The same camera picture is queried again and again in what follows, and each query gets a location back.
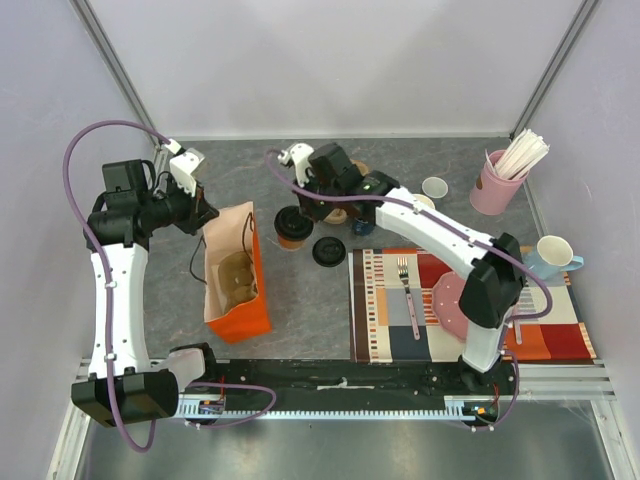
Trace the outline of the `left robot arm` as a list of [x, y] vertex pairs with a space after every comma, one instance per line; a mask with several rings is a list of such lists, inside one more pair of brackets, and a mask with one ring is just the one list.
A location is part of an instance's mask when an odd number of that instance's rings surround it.
[[166, 188], [154, 186], [155, 169], [146, 160], [105, 164], [104, 192], [88, 225], [106, 253], [91, 262], [96, 280], [94, 350], [86, 381], [71, 387], [73, 404], [104, 427], [115, 426], [112, 412], [125, 424], [173, 416], [188, 385], [208, 393], [219, 382], [219, 369], [205, 343], [173, 348], [154, 364], [144, 335], [143, 283], [149, 243], [159, 228], [176, 226], [195, 235], [218, 211], [204, 197], [194, 173], [202, 156], [188, 150], [169, 162]]

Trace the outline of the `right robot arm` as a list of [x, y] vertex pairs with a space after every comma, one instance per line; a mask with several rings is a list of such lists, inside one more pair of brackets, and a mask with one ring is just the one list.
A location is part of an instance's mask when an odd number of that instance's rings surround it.
[[469, 321], [458, 381], [483, 392], [494, 381], [503, 330], [525, 284], [518, 241], [478, 232], [424, 206], [392, 177], [360, 171], [336, 143], [313, 148], [297, 143], [278, 161], [295, 174], [302, 213], [315, 222], [341, 209], [349, 216], [396, 233], [445, 263], [464, 280], [459, 308]]

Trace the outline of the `single brown paper cup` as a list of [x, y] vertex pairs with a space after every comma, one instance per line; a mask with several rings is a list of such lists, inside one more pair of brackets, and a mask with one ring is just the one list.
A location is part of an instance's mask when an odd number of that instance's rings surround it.
[[280, 246], [288, 251], [299, 250], [304, 245], [305, 241], [305, 237], [278, 235], [278, 242]]

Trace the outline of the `orange paper bag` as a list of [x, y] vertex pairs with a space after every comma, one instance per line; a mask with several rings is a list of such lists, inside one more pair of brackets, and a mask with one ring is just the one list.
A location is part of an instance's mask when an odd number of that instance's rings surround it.
[[[205, 324], [227, 343], [238, 343], [270, 332], [254, 204], [246, 202], [222, 209], [217, 219], [205, 224], [202, 233], [205, 243]], [[225, 313], [218, 266], [226, 256], [235, 252], [244, 252], [251, 258], [258, 294], [253, 300]]]

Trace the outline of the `black plastic coffee lid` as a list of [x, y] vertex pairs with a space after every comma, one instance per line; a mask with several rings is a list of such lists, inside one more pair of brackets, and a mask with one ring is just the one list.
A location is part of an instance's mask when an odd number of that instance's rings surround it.
[[274, 228], [282, 238], [306, 240], [313, 232], [314, 222], [302, 215], [298, 206], [286, 206], [276, 214]]

